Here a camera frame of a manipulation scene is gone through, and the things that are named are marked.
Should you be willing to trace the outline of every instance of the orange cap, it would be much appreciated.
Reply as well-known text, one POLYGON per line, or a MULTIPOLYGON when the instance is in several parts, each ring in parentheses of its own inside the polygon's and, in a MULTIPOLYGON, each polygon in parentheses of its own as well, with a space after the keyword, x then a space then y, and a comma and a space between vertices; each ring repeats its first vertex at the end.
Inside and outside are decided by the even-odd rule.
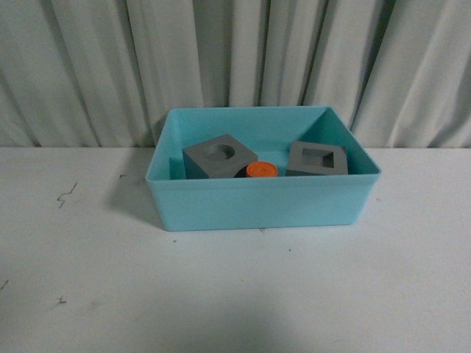
POLYGON ((278 175, 277 167, 269 162, 254 162, 247 166, 248 177, 275 177, 278 175))

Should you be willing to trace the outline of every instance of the white table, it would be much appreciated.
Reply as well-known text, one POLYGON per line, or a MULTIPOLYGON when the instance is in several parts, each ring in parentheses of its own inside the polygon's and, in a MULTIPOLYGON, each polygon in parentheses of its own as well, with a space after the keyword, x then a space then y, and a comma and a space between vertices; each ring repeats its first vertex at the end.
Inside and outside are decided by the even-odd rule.
POLYGON ((157 227, 152 153, 0 149, 0 352, 471 352, 471 150, 370 149, 352 226, 211 232, 157 227))

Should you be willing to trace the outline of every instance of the curtain fold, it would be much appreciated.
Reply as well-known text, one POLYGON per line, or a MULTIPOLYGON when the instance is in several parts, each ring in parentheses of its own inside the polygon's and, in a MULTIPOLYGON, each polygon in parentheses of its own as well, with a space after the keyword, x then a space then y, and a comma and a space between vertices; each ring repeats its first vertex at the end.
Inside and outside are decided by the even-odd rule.
POLYGON ((154 146, 175 107, 329 105, 471 147, 468 0, 0 2, 0 146, 154 146))
POLYGON ((398 1, 353 132, 372 146, 470 147, 470 52, 471 2, 398 1))

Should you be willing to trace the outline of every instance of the gray block with square hole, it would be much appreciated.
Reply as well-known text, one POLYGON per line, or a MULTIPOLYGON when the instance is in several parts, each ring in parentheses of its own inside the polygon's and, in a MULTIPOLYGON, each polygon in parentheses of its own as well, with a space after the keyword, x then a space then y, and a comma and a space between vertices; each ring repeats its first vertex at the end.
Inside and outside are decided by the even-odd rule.
POLYGON ((286 176, 348 174, 347 154, 341 146, 293 141, 286 176))
POLYGON ((183 149, 187 179, 245 176, 245 168, 258 156, 231 135, 221 135, 183 149))

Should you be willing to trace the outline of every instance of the plastic bin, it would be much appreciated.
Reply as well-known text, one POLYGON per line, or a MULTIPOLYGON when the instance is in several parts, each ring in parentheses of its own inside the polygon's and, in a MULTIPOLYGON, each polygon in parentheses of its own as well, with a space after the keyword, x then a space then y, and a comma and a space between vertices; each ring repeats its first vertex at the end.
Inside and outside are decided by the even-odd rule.
POLYGON ((146 181, 169 231, 352 224, 380 168, 329 107, 170 111, 146 181), (182 149, 231 134, 278 177, 186 179, 182 149), (284 176, 293 140, 347 149, 348 175, 284 176))

